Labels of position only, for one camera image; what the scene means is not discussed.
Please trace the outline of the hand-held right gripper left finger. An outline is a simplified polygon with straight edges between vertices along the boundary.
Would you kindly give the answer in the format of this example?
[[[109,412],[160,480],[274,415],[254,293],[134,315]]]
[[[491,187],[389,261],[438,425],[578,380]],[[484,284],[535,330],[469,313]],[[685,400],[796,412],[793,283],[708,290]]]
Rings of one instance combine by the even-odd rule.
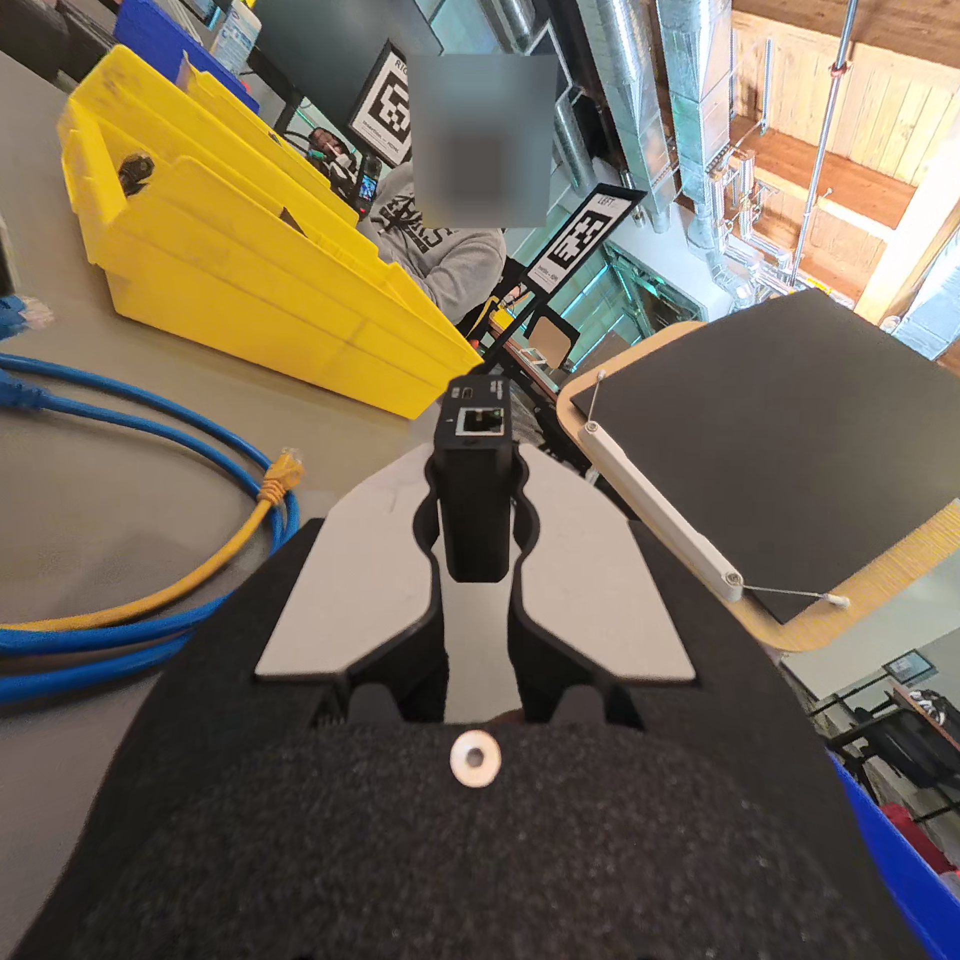
[[[431,455],[404,454],[331,508],[255,667],[258,681],[326,684],[342,703],[380,685],[404,719],[443,722],[450,659]]]

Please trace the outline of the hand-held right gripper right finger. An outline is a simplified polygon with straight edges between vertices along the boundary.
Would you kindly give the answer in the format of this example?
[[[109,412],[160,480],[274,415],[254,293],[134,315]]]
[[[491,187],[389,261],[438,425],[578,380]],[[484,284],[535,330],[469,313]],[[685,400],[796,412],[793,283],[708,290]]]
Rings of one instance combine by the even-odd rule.
[[[516,450],[508,655],[526,721],[550,721],[573,688],[602,717],[640,724],[633,690],[697,675],[628,517],[540,450]]]

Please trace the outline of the black ethernet port adapter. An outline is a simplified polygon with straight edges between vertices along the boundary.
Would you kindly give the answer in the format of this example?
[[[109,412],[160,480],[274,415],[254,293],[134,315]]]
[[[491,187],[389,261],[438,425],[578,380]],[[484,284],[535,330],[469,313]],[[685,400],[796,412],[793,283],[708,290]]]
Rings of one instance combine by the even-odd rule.
[[[447,569],[458,583],[497,583],[510,569],[512,413],[503,375],[454,378],[440,400],[430,470]]]

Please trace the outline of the yellow plastic bin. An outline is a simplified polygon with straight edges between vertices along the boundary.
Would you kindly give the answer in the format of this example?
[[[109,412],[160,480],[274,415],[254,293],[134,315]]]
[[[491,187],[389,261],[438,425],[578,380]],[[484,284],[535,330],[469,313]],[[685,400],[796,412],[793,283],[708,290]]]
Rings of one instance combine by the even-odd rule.
[[[413,420],[481,358],[409,274],[118,44],[61,167],[121,316]]]
[[[329,207],[349,226],[357,227],[358,214],[345,199],[341,178],[334,174],[334,179],[330,179],[312,158],[301,154],[283,134],[277,134],[213,74],[194,66],[187,54],[181,55],[175,84],[247,147]]]

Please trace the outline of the blue plastic bin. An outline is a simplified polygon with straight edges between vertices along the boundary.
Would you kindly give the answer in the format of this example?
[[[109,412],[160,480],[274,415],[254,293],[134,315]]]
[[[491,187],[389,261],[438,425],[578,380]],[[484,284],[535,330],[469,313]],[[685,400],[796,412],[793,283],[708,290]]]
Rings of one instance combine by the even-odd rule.
[[[959,899],[867,791],[832,759],[888,892],[929,958],[959,957]]]
[[[204,27],[219,26],[211,49],[180,2],[119,2],[114,38],[170,82],[179,81],[188,62],[238,94],[239,73],[257,49],[260,22],[253,12],[254,2],[213,2],[212,6],[214,17],[203,22]]]

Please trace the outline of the silver ventilation duct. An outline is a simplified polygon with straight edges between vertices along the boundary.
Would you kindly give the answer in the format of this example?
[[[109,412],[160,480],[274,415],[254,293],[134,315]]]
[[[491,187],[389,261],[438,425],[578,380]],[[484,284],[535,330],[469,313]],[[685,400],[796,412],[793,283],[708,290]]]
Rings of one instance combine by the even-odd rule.
[[[729,272],[712,174],[730,147],[730,1],[654,2],[674,132],[669,148],[658,96],[649,2],[579,1],[589,51],[621,152],[654,231],[664,234],[678,195],[693,205],[687,244],[723,284]]]

